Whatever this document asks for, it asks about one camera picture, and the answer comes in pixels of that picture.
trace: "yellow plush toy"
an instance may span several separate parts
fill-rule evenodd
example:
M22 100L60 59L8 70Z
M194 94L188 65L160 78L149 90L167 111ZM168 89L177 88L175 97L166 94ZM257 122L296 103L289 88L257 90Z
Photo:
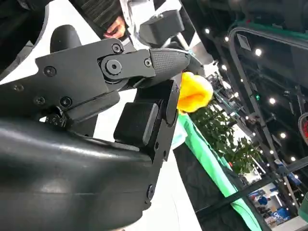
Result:
M202 76L191 72L182 74L178 109L182 112L195 112L200 107L207 106L212 99L213 87Z

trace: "bolt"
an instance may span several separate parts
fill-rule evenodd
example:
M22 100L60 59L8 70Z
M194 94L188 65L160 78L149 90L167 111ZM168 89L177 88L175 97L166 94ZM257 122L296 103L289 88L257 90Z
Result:
M53 66L47 66L44 68L44 74L47 77L53 77L56 75L56 73L57 73L57 70Z
M118 60L111 59L106 63L106 69L111 75L118 75L122 70L122 65Z
M45 102L46 102L46 100L45 100L45 98L44 97L42 97L42 96L38 96L38 97L35 97L34 98L34 103L36 104L36 105L44 105L45 104Z
M153 196L154 196L154 186L152 184L150 184L149 188L148 188L148 192L147 192L147 197L152 200Z
M13 86L13 89L14 89L15 91L21 92L21 91L24 90L24 86L21 85L21 84L16 84L16 85Z
M114 51L114 53L117 53L117 54L122 52L122 49L119 44L112 45L112 50Z
M60 104L62 107L69 107L70 105L72 105L72 100L71 98L64 96L60 99Z
M151 59L150 59L150 58L148 58L148 59L144 60L144 65L146 65L147 67L152 66Z

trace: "green plant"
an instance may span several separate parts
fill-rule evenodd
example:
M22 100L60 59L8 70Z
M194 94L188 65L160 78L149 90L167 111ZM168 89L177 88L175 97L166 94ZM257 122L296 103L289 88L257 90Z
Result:
M190 117L218 156L232 164L234 172L248 173L251 170L254 163L252 157L258 159L259 153L246 138L235 142L232 128L236 123L234 119L214 106L200 108Z

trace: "white table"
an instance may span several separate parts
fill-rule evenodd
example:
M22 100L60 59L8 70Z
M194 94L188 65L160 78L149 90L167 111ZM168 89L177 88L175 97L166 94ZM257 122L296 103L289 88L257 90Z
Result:
M55 0L48 6L45 30L29 56L0 84L14 81L38 71L34 59L50 53L51 34L61 25L72 25L83 45L99 41L98 36L83 20L68 0ZM100 113L94 137L114 141L113 132L126 102L132 102L136 90L120 92L121 100L109 110ZM173 152L161 168L152 206L144 211L142 218L126 227L127 231L200 231L200 225L193 211L181 180Z

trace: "green cloth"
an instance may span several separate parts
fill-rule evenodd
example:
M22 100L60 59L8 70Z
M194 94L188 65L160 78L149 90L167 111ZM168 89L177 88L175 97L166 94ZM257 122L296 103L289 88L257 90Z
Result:
M305 195L302 204L298 210L298 215L305 221L308 222L308 193Z
M230 167L227 161L220 159L216 152L212 150L210 145L207 143L205 138L202 136L188 115L179 115L178 120L188 135L185 140L186 145L199 160L205 171L220 189L222 194L227 197L236 193L237 189L230 183L229 179L219 164L220 162L222 165ZM231 205L235 211L237 211L242 216L243 220L251 231L262 231L253 212L246 205L243 199L238 199Z

